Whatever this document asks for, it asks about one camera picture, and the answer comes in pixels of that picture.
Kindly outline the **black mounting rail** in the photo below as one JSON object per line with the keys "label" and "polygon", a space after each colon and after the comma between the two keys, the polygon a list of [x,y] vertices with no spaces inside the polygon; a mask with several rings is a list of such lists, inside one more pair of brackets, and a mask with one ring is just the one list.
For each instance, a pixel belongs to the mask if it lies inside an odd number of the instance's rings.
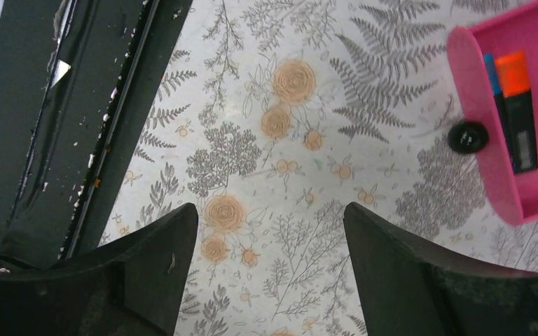
{"label": "black mounting rail", "polygon": [[190,1],[0,1],[0,272],[95,249]]}

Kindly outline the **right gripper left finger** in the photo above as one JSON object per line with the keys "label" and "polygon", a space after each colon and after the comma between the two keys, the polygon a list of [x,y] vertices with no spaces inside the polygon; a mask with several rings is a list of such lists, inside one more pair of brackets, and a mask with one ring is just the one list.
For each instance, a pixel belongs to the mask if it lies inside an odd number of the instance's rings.
{"label": "right gripper left finger", "polygon": [[186,203],[49,269],[0,264],[0,335],[173,335],[197,231]]}

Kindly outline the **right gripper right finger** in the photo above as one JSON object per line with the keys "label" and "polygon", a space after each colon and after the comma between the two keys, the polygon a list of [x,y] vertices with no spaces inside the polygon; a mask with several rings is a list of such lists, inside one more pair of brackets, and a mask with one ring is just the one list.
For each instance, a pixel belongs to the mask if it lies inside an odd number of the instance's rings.
{"label": "right gripper right finger", "polygon": [[356,202],[343,224],[369,335],[538,335],[538,272],[456,253]]}

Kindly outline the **orange highlighter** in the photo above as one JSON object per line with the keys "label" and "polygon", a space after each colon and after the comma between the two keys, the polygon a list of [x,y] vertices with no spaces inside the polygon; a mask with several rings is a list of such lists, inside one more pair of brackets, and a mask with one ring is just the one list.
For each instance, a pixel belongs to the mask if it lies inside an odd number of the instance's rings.
{"label": "orange highlighter", "polygon": [[530,172],[538,168],[537,138],[530,78],[525,52],[522,50],[495,60],[508,115],[514,172]]}

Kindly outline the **black pink drawer box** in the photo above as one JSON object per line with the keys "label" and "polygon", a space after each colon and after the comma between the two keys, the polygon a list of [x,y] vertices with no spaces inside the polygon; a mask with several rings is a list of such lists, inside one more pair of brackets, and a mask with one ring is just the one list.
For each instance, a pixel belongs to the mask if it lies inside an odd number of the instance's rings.
{"label": "black pink drawer box", "polygon": [[491,207],[511,225],[538,220],[538,1],[448,35],[447,55],[465,122],[488,142],[472,146]]}

